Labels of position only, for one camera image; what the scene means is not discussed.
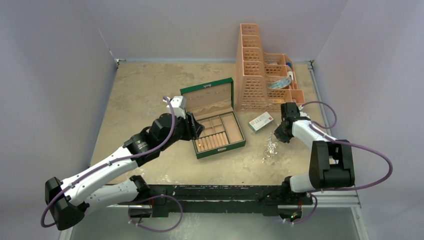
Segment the green jewelry box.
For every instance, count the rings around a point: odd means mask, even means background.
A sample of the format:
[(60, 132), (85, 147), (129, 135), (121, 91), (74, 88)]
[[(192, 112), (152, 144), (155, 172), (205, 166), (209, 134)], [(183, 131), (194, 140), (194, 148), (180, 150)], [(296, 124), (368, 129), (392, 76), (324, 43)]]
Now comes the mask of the green jewelry box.
[(224, 78), (180, 89), (185, 109), (205, 129), (193, 141), (196, 158), (202, 159), (246, 145), (234, 110), (234, 80)]

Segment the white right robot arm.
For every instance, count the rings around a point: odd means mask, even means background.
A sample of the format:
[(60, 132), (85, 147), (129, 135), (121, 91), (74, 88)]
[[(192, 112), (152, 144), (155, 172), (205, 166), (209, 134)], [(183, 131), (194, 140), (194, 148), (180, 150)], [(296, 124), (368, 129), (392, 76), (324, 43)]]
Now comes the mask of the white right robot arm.
[(311, 119), (301, 113), (294, 102), (281, 104), (280, 110), (281, 124), (274, 131), (276, 139), (289, 143), (296, 138), (311, 150), (308, 171), (284, 179), (280, 191), (282, 200), (292, 204), (301, 193), (352, 187), (355, 171), (350, 142), (338, 141), (314, 127)]

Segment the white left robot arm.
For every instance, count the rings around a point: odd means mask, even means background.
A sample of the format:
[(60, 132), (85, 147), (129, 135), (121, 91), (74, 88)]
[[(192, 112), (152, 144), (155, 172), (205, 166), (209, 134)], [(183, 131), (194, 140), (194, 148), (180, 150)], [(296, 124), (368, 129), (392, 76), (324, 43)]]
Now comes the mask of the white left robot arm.
[(45, 182), (46, 208), (40, 225), (43, 228), (55, 226), (62, 231), (98, 209), (121, 203), (142, 205), (162, 197), (162, 194), (153, 195), (140, 175), (133, 175), (119, 184), (109, 183), (158, 158), (177, 141), (198, 139), (204, 129), (190, 112), (183, 115), (164, 113), (95, 165), (62, 180), (50, 178)]

